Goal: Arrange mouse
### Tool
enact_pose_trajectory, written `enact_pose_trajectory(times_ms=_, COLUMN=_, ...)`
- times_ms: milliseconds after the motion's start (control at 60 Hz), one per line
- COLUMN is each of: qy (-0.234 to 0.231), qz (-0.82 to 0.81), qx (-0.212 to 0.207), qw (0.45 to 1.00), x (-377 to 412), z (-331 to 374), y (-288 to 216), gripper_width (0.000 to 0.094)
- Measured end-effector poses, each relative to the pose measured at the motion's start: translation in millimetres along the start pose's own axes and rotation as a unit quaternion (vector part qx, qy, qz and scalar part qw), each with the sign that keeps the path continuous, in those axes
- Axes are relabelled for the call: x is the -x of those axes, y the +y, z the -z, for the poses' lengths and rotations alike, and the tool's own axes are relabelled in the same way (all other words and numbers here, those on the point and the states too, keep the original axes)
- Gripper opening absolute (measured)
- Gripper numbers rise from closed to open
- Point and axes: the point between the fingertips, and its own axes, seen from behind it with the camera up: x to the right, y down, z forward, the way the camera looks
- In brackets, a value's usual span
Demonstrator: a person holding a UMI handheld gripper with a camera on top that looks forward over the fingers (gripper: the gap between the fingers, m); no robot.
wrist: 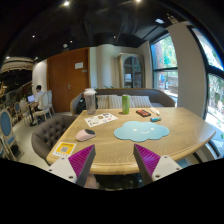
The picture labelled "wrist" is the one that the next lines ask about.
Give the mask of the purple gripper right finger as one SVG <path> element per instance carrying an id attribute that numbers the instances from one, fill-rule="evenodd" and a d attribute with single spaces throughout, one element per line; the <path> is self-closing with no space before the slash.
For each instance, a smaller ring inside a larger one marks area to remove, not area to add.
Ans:
<path id="1" fill-rule="evenodd" d="M 138 144 L 134 145 L 133 154 L 144 185 L 181 170 L 181 167 L 168 155 L 159 156 Z"/>

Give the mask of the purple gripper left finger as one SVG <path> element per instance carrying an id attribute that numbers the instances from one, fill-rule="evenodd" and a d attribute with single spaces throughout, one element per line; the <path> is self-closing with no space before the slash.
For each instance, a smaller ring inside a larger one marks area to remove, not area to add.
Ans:
<path id="1" fill-rule="evenodd" d="M 48 171 L 84 187 L 95 155 L 95 146 L 90 145 L 70 157 L 59 158 L 49 167 Z"/>

